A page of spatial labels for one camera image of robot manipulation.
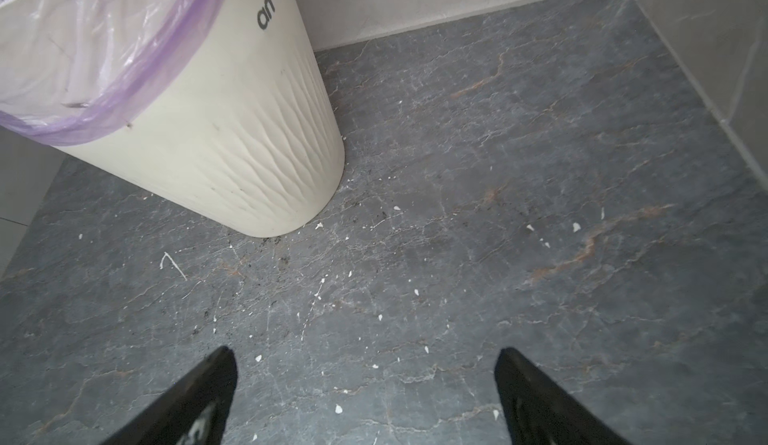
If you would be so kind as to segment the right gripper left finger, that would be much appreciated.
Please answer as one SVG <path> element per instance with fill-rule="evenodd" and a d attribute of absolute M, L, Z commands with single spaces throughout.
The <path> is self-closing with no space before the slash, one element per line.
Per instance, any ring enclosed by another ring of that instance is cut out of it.
<path fill-rule="evenodd" d="M 221 346 L 104 442 L 220 444 L 237 380 L 234 351 Z"/>

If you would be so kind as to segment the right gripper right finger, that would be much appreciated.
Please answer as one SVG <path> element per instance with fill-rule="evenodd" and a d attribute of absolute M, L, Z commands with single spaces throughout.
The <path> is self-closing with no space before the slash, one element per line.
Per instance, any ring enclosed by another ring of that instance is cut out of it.
<path fill-rule="evenodd" d="M 517 349 L 500 351 L 494 379 L 514 444 L 625 444 Z"/>

